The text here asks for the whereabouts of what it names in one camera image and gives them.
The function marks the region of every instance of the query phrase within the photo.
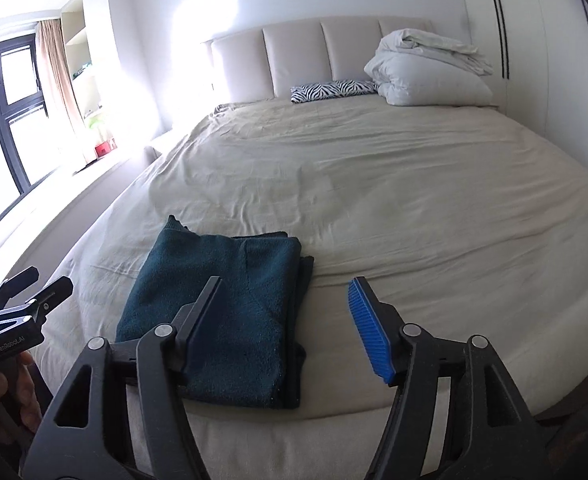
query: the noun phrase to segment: ribbed blue pad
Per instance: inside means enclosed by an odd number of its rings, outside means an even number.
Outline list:
[[[395,372],[392,366],[392,352],[389,340],[372,309],[367,295],[356,280],[349,282],[347,301],[349,302],[349,310],[354,318],[354,323],[356,323],[356,328],[359,329],[360,338],[363,341],[369,362],[374,368],[374,373],[382,377],[386,384],[391,383]]]

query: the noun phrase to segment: window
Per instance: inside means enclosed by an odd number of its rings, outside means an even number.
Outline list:
[[[36,68],[36,37],[0,43],[0,219],[61,164]]]

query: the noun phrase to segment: zebra print pillow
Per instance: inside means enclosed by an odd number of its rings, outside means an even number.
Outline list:
[[[375,94],[377,88],[373,81],[354,81],[352,79],[293,86],[292,102],[308,103],[309,101],[333,99],[334,97]]]

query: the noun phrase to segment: mattress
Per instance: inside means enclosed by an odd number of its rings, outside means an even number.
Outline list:
[[[185,402],[212,478],[363,478],[394,390],[373,374],[349,314],[354,276],[434,336],[487,336],[533,413],[588,374],[588,171],[490,108],[358,96],[206,117],[52,277],[74,282],[34,349],[53,391],[91,337],[114,339],[170,214],[199,234],[283,230],[315,257],[296,327],[307,350],[300,408]],[[135,389],[128,402],[146,470]]]

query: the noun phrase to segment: pillow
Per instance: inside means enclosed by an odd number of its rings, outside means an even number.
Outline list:
[[[292,102],[308,103],[309,101],[320,101],[321,99],[333,99],[335,97],[350,97],[352,95],[375,93],[376,83],[373,81],[354,81],[352,79],[344,79],[342,81],[292,86]]]
[[[492,100],[492,91],[479,76],[428,57],[379,53],[365,72],[395,106],[487,106]]]

